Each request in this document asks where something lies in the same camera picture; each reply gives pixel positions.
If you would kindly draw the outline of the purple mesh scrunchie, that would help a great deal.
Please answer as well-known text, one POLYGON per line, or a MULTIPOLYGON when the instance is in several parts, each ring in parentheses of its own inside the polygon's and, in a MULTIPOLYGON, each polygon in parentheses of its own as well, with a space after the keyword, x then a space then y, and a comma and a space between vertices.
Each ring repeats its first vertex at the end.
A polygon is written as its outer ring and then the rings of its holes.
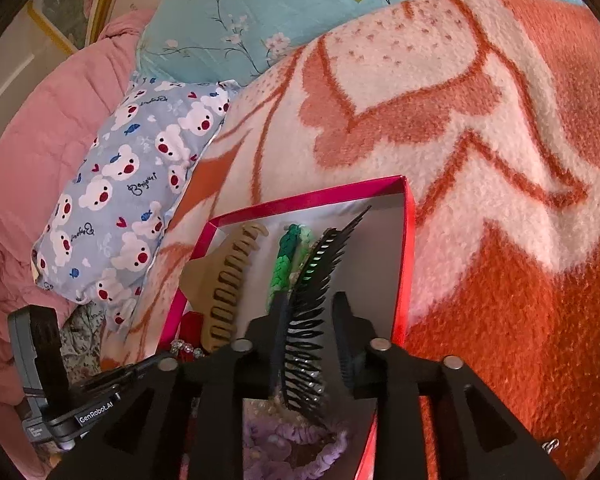
POLYGON ((339 420, 309 422, 275 400, 244 402, 245 479, 321 479, 347 451, 349 428, 339 420))

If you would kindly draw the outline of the black hair comb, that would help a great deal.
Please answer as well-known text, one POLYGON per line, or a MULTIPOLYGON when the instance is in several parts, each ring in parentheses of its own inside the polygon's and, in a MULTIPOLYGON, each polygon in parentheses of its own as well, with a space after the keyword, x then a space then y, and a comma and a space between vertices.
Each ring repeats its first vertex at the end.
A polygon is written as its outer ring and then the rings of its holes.
POLYGON ((365 214, 341 229, 329 228, 314 244, 292 286, 286 307, 284 362, 279 388, 288 410, 318 426, 324 424, 322 350, 324 302, 344 248, 365 214))

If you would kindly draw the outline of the grey floral fabric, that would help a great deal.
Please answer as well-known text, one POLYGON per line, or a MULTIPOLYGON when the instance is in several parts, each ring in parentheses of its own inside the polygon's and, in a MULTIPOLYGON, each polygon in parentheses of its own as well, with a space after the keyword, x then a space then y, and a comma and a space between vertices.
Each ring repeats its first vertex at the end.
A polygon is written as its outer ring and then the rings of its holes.
POLYGON ((100 373, 104 311, 97 304, 76 307, 60 330, 60 354, 70 385, 100 373))

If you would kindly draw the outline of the red velvet bow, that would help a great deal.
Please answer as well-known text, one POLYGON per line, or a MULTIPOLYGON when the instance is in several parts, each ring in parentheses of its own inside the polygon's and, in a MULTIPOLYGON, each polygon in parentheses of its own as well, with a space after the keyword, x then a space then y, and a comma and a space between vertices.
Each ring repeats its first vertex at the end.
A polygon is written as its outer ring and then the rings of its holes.
POLYGON ((181 318, 178 340, 181 341, 178 357, 182 362, 194 362, 206 355, 201 344, 204 315, 195 311, 186 312, 181 318))

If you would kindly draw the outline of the blue bear print pillow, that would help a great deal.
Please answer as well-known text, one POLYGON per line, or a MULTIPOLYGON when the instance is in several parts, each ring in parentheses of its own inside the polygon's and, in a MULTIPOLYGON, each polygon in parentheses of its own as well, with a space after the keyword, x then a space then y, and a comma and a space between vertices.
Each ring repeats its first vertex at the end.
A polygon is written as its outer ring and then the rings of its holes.
POLYGON ((137 78, 98 130, 32 249, 38 286, 129 325, 145 276, 235 81, 137 78))

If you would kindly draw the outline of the beige hair claw clip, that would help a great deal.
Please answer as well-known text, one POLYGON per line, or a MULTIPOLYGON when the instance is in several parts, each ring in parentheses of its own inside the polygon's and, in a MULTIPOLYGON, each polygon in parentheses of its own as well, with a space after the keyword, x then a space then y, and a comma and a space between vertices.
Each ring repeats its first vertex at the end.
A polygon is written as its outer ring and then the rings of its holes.
POLYGON ((232 340, 250 255, 259 249, 258 238, 267 236, 263 224, 243 223, 212 252, 184 266, 178 289, 202 315, 198 348, 213 352, 232 340))

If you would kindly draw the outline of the red shallow gift box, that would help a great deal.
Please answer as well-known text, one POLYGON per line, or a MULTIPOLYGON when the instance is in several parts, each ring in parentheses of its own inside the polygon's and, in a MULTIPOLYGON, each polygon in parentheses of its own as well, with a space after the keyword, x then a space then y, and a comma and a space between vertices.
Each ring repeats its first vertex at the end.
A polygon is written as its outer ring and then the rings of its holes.
MULTIPOLYGON (((347 241, 326 297, 343 290, 355 313, 368 318, 380 336, 399 341, 407 321, 413 272, 414 203, 404 178, 385 177, 273 200, 223 214, 204 226, 190 260, 212 252, 243 223, 259 222, 268 230, 267 237, 258 238, 259 249, 250 255, 230 344, 244 338, 249 323, 265 314, 276 253, 274 238, 284 226, 304 222, 321 233, 343 228, 360 212, 365 216, 347 241)), ((162 344, 174 336, 187 306, 178 290, 163 327, 162 344)))

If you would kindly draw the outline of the pink quilted comforter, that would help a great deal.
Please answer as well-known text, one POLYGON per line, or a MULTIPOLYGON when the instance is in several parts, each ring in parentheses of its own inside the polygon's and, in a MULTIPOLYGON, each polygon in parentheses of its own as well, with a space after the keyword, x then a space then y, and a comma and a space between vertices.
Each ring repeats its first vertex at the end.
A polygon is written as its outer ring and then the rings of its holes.
POLYGON ((31 249, 97 130, 128 90, 136 46, 153 15, 132 11, 110 22, 94 44, 69 56, 34 88, 0 137, 0 445, 27 479, 46 478, 50 467, 30 445, 16 412, 23 391, 7 317, 39 304, 66 322, 74 310, 34 284, 31 249))

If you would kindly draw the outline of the orange pink fleece blanket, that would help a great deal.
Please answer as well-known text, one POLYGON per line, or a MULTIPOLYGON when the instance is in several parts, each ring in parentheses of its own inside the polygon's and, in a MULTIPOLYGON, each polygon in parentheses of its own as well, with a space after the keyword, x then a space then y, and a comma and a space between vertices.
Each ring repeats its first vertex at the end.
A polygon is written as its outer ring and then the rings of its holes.
POLYGON ((411 0, 298 48, 230 106, 127 330, 155 351, 208 219, 400 174, 415 269, 400 333, 458 353, 570 479, 600 462, 600 23, 556 0, 411 0))

